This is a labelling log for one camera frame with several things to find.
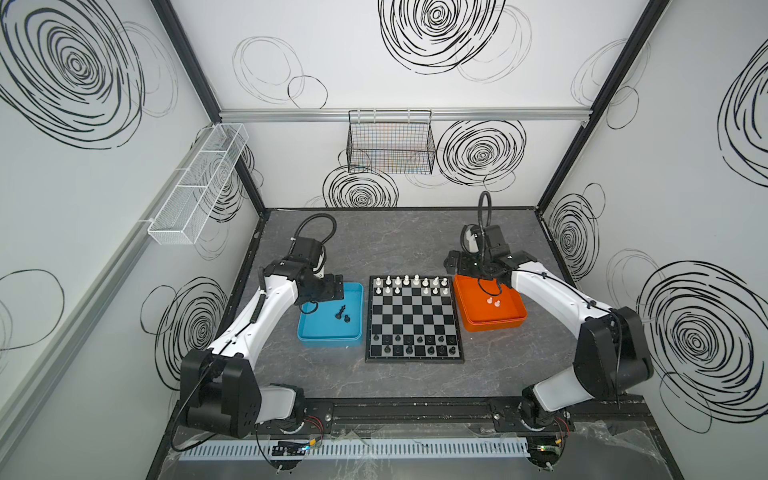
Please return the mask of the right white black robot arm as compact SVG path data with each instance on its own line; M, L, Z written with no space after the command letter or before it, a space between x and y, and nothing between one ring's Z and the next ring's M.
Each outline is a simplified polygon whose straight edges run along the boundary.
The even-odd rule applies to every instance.
M518 406L523 425L549 426L556 413L592 399L617 400L654 375L640 316L580 292L525 251L513 252L497 225L470 224L459 250L449 252L448 273L491 280L528 297L576 338L572 365L523 390Z

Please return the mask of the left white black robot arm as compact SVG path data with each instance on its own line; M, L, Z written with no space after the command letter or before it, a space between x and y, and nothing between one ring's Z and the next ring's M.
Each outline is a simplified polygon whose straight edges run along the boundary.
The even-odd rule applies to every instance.
M325 259L322 242L294 237L288 254L263 269L259 289L230 326L209 346L186 354L181 362L179 426L243 438L262 423L296 420L302 390L259 386L254 369L290 307L342 297L343 277L326 274Z

